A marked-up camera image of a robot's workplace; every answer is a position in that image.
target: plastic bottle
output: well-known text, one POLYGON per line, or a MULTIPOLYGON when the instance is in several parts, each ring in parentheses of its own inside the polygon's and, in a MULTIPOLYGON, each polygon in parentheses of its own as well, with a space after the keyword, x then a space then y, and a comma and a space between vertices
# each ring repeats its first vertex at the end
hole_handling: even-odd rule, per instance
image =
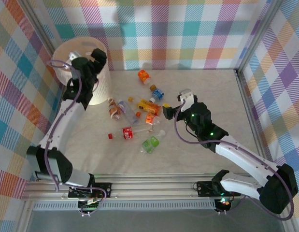
POLYGON ((139 79, 143 82, 144 85, 149 86, 149 89, 153 92, 157 87, 152 83, 152 80, 148 73, 142 69, 138 73, 139 79))
POLYGON ((153 130, 153 126, 144 124, 141 126, 132 126, 122 128, 114 133, 109 133, 109 139, 132 139, 135 134, 148 133, 153 130))
POLYGON ((118 107, 125 114, 127 120, 132 125, 138 124, 138 122, 139 122, 138 117, 135 115, 135 113, 133 112, 133 110, 130 108, 130 106, 125 101, 119 100, 118 107))
POLYGON ((128 101, 136 103, 137 107, 139 107, 141 110, 147 111, 154 115, 159 115, 161 113, 160 105, 157 105, 150 101, 146 101, 145 99, 142 99, 140 97, 129 97, 128 101))
POLYGON ((148 115, 146 116, 145 122, 150 125, 158 125, 161 122, 161 119, 159 116, 148 113, 148 115))
POLYGON ((162 138, 165 136, 165 131, 160 130, 159 133, 156 133, 146 139, 141 146, 142 153, 152 153, 153 150, 160 144, 162 138))
POLYGON ((109 112, 110 112, 110 117, 112 120, 117 121, 118 119, 120 119, 120 110, 118 108, 118 106, 115 103, 114 98, 109 98, 108 99, 109 102, 109 112))
POLYGON ((149 99, 150 102, 158 102, 160 101, 164 96, 164 92, 156 88, 155 91, 151 94, 151 99, 149 99))

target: plaid wall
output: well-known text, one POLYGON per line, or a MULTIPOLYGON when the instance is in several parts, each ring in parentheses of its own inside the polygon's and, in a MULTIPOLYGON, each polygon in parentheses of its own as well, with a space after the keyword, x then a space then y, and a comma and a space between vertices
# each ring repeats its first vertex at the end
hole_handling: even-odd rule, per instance
POLYGON ((299 186, 299 0, 283 1, 244 75, 267 156, 291 165, 299 186))
POLYGON ((46 18, 62 41, 82 35, 101 40, 110 70, 139 70, 235 68, 271 0, 43 2, 44 11, 31 0, 53 41, 46 18))
POLYGON ((0 0, 0 232, 11 231, 31 168, 30 144, 51 125, 62 90, 16 0, 0 0))

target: red bottle label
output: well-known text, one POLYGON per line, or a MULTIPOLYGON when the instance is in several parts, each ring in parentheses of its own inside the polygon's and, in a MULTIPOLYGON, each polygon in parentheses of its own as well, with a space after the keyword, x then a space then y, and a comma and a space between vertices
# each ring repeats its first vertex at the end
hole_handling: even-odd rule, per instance
POLYGON ((133 138, 133 133, 132 133, 132 128, 131 127, 123 128, 122 132, 124 134, 125 139, 132 139, 133 138))

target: yellow bottle cap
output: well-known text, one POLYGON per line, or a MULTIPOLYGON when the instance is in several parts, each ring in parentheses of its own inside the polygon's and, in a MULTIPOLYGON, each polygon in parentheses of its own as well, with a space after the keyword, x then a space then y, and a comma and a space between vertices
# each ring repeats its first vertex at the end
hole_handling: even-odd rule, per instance
POLYGON ((152 92, 154 92, 156 90, 156 88, 157 87, 155 85, 152 85, 152 86, 149 87, 150 91, 152 91, 152 92))

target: white tabletop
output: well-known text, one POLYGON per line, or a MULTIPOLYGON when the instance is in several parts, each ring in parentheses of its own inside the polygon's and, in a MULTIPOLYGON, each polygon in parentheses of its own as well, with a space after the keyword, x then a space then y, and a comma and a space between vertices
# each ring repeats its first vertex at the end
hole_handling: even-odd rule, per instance
MULTIPOLYGON (((130 95, 149 99, 151 92, 137 77, 138 71, 111 72, 113 97, 127 100, 130 95)), ((189 70, 189 71, 148 71, 155 85, 165 93, 164 99, 170 106, 180 105, 179 91, 189 88, 212 112, 213 123, 226 130, 237 141, 256 152, 242 98, 232 70, 189 70)), ((141 144, 147 135, 131 140, 109 140, 108 133, 129 126, 124 116, 112 121, 108 103, 88 106, 77 122, 67 144, 65 156, 74 168, 93 174, 126 173, 205 173, 215 174, 221 169, 234 173, 244 171, 201 145, 182 142, 174 131, 174 120, 166 120, 163 114, 161 127, 165 138, 151 153, 143 155, 141 144)), ((195 141, 185 131, 184 122, 178 122, 180 134, 187 140, 195 141)))

